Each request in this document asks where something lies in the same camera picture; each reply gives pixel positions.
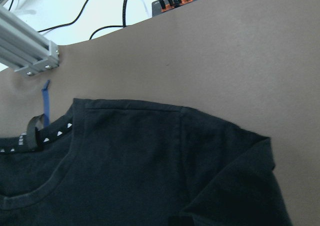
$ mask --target black t-shirt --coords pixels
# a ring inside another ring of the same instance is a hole
[[[291,225],[270,139],[196,109],[74,99],[26,137],[0,139],[2,226]]]

